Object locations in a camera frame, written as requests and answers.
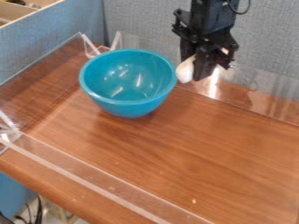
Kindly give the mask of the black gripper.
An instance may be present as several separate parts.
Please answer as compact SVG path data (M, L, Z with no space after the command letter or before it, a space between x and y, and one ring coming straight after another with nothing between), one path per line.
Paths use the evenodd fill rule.
M200 81L212 75L216 65L231 68L239 43L231 35L235 11L231 8L177 9L172 13L172 32L180 37L181 61L192 59L192 79Z

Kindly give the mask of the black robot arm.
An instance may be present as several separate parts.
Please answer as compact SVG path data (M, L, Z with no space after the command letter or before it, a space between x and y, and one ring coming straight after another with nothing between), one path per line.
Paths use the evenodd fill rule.
M172 32L180 37L181 61L191 59L190 77L200 81L216 66L230 69L239 43L231 35L239 0L191 0L191 10L173 11Z

